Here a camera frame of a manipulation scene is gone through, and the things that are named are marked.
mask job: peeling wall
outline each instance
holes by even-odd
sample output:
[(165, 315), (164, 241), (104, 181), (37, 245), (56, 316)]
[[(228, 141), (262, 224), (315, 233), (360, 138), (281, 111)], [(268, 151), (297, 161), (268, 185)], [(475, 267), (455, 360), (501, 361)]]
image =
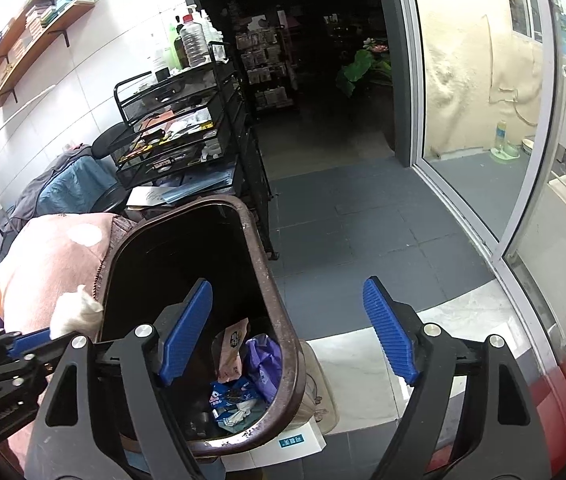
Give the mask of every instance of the peeling wall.
[(424, 156), (519, 144), (540, 110), (541, 43), (512, 31), (508, 0), (417, 0), (426, 76)]

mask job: white polka dot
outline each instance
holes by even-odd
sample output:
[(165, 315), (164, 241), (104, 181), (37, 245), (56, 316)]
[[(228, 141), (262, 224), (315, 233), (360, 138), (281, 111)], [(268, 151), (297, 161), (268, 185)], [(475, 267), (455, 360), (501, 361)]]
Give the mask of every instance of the white polka dot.
[(68, 237), (77, 244), (92, 247), (103, 238), (101, 230), (92, 224), (79, 224), (68, 229)]

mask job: brown trash can rim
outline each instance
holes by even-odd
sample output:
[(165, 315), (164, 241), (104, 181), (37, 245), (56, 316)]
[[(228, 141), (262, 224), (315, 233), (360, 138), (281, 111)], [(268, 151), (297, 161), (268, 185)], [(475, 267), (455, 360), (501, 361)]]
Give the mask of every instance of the brown trash can rim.
[(269, 272), (265, 250), (263, 250), (263, 245), (257, 234), (258, 231), (250, 210), (242, 200), (234, 196), (215, 195), (200, 198), (157, 218), (139, 223), (123, 237), (119, 247), (117, 247), (115, 251), (108, 253), (100, 271), (102, 275), (102, 286), (98, 289), (97, 297), (95, 298), (103, 305), (104, 309), (107, 308), (105, 303), (107, 301), (107, 291), (110, 286), (110, 270), (116, 263), (121, 251), (124, 250), (127, 244), (138, 234), (170, 221), (170, 219), (175, 216), (180, 216), (188, 211), (213, 205), (231, 207), (239, 215), (250, 259), (252, 260), (259, 288), (263, 295), (265, 308), (279, 340), (279, 346), (281, 346), (283, 371), (281, 384), (274, 400), (265, 414), (255, 424), (245, 431), (231, 436), (188, 442), (189, 450), (191, 450), (196, 457), (241, 453), (269, 442), (285, 430), (287, 425), (292, 421), (301, 405), (303, 392), (305, 391), (306, 376), (303, 351), (301, 350), (301, 345), (292, 327), (292, 323), (287, 316), (287, 311), (281, 302), (278, 288)]

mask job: cardboard box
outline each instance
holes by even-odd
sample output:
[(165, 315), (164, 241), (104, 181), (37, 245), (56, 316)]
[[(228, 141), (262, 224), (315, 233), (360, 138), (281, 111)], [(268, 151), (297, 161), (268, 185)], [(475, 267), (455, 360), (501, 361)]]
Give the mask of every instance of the cardboard box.
[(227, 471), (241, 471), (255, 467), (288, 462), (322, 451), (325, 447), (318, 425), (313, 418), (300, 428), (285, 430), (263, 446), (222, 457)]

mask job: white paper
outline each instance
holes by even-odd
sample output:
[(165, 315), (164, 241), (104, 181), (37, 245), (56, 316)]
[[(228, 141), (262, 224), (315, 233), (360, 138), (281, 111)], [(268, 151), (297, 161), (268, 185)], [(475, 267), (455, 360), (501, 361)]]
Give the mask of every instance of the white paper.
[(138, 186), (132, 189), (128, 198), (129, 206), (153, 206), (165, 203), (163, 194), (174, 187)]

